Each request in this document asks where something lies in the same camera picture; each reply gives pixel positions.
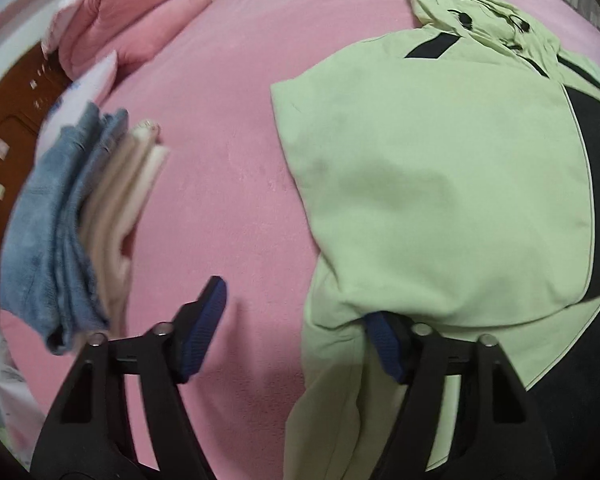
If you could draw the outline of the light green black hooded jacket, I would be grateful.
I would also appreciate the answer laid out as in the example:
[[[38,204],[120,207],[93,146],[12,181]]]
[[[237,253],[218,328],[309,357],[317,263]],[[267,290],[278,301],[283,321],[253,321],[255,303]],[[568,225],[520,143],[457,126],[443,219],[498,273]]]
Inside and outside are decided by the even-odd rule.
[[[318,255],[288,479],[366,479],[404,389],[369,316],[490,334],[562,479],[600,479],[600,68],[503,0],[411,0],[271,89]]]

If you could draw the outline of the folded blue denim jeans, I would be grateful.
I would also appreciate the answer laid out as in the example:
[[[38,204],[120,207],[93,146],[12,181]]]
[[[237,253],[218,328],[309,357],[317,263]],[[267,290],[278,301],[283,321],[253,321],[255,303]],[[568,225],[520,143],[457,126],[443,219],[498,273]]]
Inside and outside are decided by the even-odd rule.
[[[0,307],[61,356],[81,330],[109,322],[97,297],[79,216],[111,156],[129,132],[124,108],[102,114],[88,103],[74,125],[35,163],[10,214],[0,255]]]

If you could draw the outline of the folded beige garment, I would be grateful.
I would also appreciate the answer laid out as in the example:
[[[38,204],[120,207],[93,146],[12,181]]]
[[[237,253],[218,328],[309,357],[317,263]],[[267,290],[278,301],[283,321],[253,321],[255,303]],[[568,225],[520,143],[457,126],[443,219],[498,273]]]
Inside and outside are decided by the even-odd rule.
[[[132,232],[169,149],[160,127],[144,120],[122,136],[81,212],[79,240],[91,260],[99,312],[111,336],[123,334],[131,288],[131,259],[123,242]]]

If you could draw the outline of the pink bed blanket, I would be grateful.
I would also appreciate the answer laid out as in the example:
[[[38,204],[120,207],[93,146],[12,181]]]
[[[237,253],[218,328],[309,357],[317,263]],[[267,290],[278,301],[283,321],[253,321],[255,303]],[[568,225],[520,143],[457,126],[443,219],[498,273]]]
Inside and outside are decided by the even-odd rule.
[[[505,1],[600,68],[600,32],[562,0]],[[210,275],[227,281],[218,334],[182,390],[221,479],[314,479],[325,447],[316,420],[304,449],[291,447],[317,250],[270,88],[355,41],[415,24],[407,0],[214,0],[108,101],[158,122],[170,151],[131,247],[128,331],[171,316]]]

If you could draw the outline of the dark wooden headboard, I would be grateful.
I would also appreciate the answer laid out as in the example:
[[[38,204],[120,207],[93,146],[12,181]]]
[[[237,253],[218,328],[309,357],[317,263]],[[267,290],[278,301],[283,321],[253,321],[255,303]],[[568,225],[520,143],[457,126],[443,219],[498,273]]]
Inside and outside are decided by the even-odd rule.
[[[15,199],[33,166],[38,133],[70,84],[58,57],[35,44],[0,81],[0,250]]]

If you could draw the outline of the white patterned pillow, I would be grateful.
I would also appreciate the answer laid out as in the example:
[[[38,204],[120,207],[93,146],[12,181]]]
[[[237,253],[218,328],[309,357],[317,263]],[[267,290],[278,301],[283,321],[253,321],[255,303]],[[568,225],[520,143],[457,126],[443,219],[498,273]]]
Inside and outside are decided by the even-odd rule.
[[[88,103],[102,105],[114,86],[117,71],[118,55],[116,51],[112,51],[62,92],[43,120],[36,142],[34,162],[38,162],[55,144],[62,128],[79,121]]]

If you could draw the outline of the pink plush pillow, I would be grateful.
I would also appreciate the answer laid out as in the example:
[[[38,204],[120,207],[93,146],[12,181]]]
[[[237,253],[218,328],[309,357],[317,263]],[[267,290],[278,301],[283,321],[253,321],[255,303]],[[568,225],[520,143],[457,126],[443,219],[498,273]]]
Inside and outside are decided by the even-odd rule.
[[[60,0],[41,40],[76,80],[115,53],[132,72],[150,61],[212,0]]]

